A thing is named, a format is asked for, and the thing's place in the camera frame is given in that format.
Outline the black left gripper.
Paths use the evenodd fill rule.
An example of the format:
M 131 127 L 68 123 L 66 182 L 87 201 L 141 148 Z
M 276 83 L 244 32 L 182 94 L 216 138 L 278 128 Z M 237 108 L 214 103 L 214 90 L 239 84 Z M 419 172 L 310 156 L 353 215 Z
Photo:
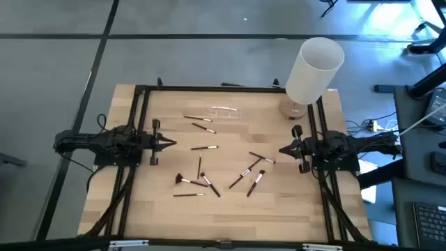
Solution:
M 157 152 L 162 151 L 167 147 L 176 145 L 177 141 L 168 139 L 165 136 L 163 136 L 162 133 L 158 132 L 158 130 L 160 129 L 160 120 L 158 119 L 152 120 L 152 129 L 153 129 L 152 134 L 149 134 L 146 131 L 141 132 L 140 145 L 142 150 L 151 150 L 149 164 L 154 166 L 158 164 Z M 159 140 L 169 143 L 159 144 Z

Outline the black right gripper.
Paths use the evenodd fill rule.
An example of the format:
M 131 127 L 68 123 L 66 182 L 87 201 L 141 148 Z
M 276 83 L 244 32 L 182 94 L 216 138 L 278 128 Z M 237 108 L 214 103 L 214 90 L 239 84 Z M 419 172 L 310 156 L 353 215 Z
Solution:
M 291 129 L 292 136 L 295 138 L 288 146 L 284 146 L 279 149 L 280 153 L 289 155 L 294 159 L 300 159 L 299 171 L 301 174 L 308 172 L 313 173 L 313 168 L 310 161 L 306 159 L 308 154 L 306 142 L 302 139 L 302 126 L 295 125 Z

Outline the black fan makeup brush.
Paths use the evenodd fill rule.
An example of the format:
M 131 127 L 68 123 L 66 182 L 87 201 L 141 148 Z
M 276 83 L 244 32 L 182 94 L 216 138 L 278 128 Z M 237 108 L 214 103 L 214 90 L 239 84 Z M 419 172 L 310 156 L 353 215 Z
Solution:
M 191 183 L 191 184 L 198 185 L 198 186 L 201 186 L 201 187 L 208 187 L 208 185 L 206 185 L 206 184 L 202 184 L 200 182 L 188 180 L 188 179 L 184 178 L 180 173 L 178 173 L 176 175 L 176 177 L 175 177 L 175 184 L 179 184 L 179 183 L 182 183 L 182 182 L 184 182 L 184 183 Z

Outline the black powder makeup brush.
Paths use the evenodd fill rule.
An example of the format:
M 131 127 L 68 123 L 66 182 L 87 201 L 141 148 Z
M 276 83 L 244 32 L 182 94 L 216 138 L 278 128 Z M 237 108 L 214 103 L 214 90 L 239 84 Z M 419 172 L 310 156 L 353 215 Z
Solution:
M 253 193 L 255 187 L 257 186 L 259 181 L 262 179 L 262 177 L 265 174 L 265 172 L 266 172 L 265 170 L 260 170 L 259 171 L 258 176 L 256 177 L 255 181 L 253 182 L 253 184 L 251 185 L 251 187 L 249 188 L 249 190 L 247 192 L 247 197 L 249 197 Z
M 211 190 L 218 196 L 221 197 L 221 194 L 218 192 L 216 187 L 208 180 L 208 178 L 205 175 L 205 172 L 201 172 L 200 176 L 204 179 L 204 181 L 207 183 L 207 185 L 211 188 Z

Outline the clear acrylic brush organizer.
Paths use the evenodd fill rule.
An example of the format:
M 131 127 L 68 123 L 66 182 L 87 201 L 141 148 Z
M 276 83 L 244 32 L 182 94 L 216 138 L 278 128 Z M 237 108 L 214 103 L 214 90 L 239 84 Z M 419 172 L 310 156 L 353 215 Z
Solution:
M 204 114 L 214 119 L 239 119 L 242 111 L 233 107 L 208 106 L 205 107 Z

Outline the white shade table lamp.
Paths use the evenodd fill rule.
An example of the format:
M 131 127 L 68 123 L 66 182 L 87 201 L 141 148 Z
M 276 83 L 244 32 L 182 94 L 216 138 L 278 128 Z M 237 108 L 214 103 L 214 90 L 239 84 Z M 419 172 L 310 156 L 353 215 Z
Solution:
M 306 40 L 286 81 L 286 96 L 279 102 L 281 114 L 290 120 L 304 116 L 307 106 L 323 95 L 344 59 L 344 51 L 337 42 L 324 37 Z

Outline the white paper sheet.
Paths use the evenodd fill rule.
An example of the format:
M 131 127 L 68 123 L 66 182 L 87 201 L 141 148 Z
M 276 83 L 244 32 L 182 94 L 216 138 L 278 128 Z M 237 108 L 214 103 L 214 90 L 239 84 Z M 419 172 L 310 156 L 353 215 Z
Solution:
M 369 172 L 375 171 L 378 166 L 366 160 L 358 160 L 360 165 L 360 187 L 362 199 L 370 204 L 376 203 L 376 185 L 372 185 Z

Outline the white power strip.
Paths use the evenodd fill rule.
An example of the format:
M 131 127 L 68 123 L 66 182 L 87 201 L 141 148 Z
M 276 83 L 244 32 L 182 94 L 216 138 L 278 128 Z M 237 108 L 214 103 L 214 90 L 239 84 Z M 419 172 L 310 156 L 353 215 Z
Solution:
M 365 120 L 362 125 L 362 128 L 369 132 L 380 132 L 385 130 L 382 126 L 378 124 L 376 120 L 371 120 L 371 119 Z

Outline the dark grey desk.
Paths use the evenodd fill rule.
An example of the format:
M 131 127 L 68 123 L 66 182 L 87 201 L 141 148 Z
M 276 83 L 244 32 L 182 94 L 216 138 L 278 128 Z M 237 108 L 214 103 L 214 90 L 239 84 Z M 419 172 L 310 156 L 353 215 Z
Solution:
M 414 100 L 406 93 L 405 87 L 394 91 L 399 128 L 405 130 L 419 121 L 426 111 L 428 98 Z M 446 207 L 446 176 L 433 172 L 431 154 L 439 152 L 439 143 L 446 141 L 446 135 L 439 135 L 419 124 L 402 136 L 404 178 L 392 179 L 392 191 L 396 209 L 397 237 L 400 246 L 419 248 L 415 203 Z M 423 250 L 446 251 L 446 243 L 435 243 L 433 248 Z

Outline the black chair base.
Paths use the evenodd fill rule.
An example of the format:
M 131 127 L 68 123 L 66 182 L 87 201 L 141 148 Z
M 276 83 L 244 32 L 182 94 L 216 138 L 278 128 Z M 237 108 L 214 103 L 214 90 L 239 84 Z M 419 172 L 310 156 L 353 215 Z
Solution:
M 324 10 L 324 12 L 321 15 L 321 18 L 324 18 L 335 6 L 335 4 L 338 2 L 338 0 L 319 0 L 322 3 L 326 3 L 328 7 Z
M 407 50 L 411 54 L 436 54 L 446 47 L 446 0 L 431 0 L 434 8 L 436 9 L 442 23 L 443 28 L 436 26 L 428 21 L 423 21 L 416 29 L 415 32 L 421 31 L 427 27 L 433 29 L 438 33 L 438 37 L 433 39 L 430 43 L 425 40 L 421 43 L 411 43 L 407 46 Z

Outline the black desk device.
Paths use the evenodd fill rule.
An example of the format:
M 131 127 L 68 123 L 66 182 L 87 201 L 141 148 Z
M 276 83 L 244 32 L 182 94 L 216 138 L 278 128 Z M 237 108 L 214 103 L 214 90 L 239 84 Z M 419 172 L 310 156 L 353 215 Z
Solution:
M 446 154 L 437 151 L 432 152 L 431 169 L 437 174 L 446 176 Z

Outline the black chair leg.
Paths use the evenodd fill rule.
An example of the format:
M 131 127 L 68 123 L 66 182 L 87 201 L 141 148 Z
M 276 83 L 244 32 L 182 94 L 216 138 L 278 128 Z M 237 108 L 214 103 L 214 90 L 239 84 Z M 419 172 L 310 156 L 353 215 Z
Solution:
M 14 165 L 16 167 L 24 167 L 27 165 L 27 161 L 0 152 L 0 166 L 6 164 Z

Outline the black keyboard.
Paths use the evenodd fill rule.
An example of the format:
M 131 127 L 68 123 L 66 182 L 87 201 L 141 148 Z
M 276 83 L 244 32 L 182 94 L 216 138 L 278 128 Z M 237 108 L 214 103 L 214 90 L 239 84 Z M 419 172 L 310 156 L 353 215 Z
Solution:
M 446 251 L 446 206 L 413 203 L 420 248 Z

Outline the black aluminium table frame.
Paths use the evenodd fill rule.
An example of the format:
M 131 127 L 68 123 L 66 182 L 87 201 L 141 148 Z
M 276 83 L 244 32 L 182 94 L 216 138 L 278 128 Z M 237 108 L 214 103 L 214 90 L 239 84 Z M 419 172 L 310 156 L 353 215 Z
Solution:
M 368 243 L 371 238 L 360 195 L 360 187 L 349 172 L 337 175 L 344 210 L 351 221 L 346 240 L 340 237 L 335 210 L 323 206 L 320 179 L 314 173 L 301 174 L 299 161 L 279 152 L 291 143 L 293 122 L 278 110 L 285 92 L 281 89 L 221 86 L 152 86 L 148 98 L 148 119 L 159 119 L 165 137 L 177 141 L 163 150 L 156 166 L 145 151 L 138 166 L 130 203 L 119 206 L 112 233 L 124 238 L 149 240 L 150 245 L 191 245 L 219 249 L 301 248 L 303 243 L 325 245 Z M 242 111 L 239 119 L 214 119 L 205 107 L 224 106 Z M 186 119 L 195 116 L 213 122 Z M 191 123 L 210 128 L 217 134 Z M 191 151 L 198 146 L 218 149 Z M 232 189 L 229 186 L 258 157 L 261 160 Z M 216 187 L 191 183 L 175 184 L 180 173 L 197 180 L 199 154 L 201 172 Z M 265 174 L 247 197 L 260 170 Z M 201 197 L 173 197 L 206 193 Z

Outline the silver metal bracket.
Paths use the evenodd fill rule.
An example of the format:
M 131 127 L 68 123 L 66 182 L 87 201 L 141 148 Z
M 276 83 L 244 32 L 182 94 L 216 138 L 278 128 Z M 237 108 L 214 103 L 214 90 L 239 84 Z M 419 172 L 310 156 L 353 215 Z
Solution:
M 303 243 L 303 251 L 344 251 L 342 246 L 316 243 Z
M 110 241 L 109 248 L 119 249 L 128 247 L 139 247 L 149 245 L 149 240 L 121 240 L 121 241 Z

